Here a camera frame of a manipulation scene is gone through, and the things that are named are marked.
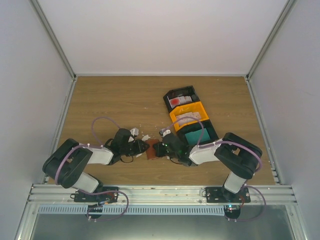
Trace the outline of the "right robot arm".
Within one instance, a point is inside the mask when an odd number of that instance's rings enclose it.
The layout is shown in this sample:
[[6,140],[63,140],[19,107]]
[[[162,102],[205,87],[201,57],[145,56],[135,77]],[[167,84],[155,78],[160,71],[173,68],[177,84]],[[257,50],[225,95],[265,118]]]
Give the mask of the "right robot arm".
[[228,132],[223,138],[206,143],[186,145],[175,134],[167,132],[162,142],[153,146],[157,157],[177,159],[186,167],[199,166],[208,162],[221,162],[230,170],[222,185],[221,196],[228,203],[240,195],[244,184],[262,168],[262,150],[245,139]]

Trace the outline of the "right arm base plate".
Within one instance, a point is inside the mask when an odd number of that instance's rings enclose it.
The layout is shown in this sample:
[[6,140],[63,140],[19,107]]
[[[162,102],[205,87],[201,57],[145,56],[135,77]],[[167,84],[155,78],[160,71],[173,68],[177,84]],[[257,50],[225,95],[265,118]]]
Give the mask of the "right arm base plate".
[[238,193],[225,190],[222,186],[205,187],[201,193],[207,203],[250,203],[249,189],[244,187]]

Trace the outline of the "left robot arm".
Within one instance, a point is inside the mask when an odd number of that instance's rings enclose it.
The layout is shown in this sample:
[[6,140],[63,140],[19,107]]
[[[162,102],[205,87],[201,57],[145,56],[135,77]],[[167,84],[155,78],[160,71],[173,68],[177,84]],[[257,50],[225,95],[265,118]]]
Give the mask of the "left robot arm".
[[69,138],[44,162],[42,171],[56,185],[81,190],[90,201],[98,202],[103,197],[102,183],[85,173],[86,166],[111,166],[121,161],[123,156],[132,158],[146,152],[150,145],[137,139],[137,132],[137,128],[120,128],[114,138],[100,146],[81,144]]

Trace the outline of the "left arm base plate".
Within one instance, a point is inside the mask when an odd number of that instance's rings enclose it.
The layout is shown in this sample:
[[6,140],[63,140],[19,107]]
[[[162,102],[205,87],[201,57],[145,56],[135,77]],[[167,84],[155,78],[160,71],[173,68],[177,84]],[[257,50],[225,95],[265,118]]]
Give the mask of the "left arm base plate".
[[117,186],[102,186],[95,192],[108,192],[99,195],[90,195],[82,191],[77,190],[75,193],[70,195],[70,198],[76,203],[116,203],[118,201],[118,190]]

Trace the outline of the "brown leather card holder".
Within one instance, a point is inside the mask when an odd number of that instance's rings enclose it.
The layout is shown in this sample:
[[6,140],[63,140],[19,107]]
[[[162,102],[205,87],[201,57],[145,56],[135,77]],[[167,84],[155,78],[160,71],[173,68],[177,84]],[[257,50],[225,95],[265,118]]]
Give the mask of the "brown leather card holder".
[[154,148],[154,145],[159,142],[160,141],[158,139],[148,139],[146,141],[146,143],[149,144],[149,148],[146,150],[146,157],[148,161],[160,158],[159,156],[156,155],[156,149]]

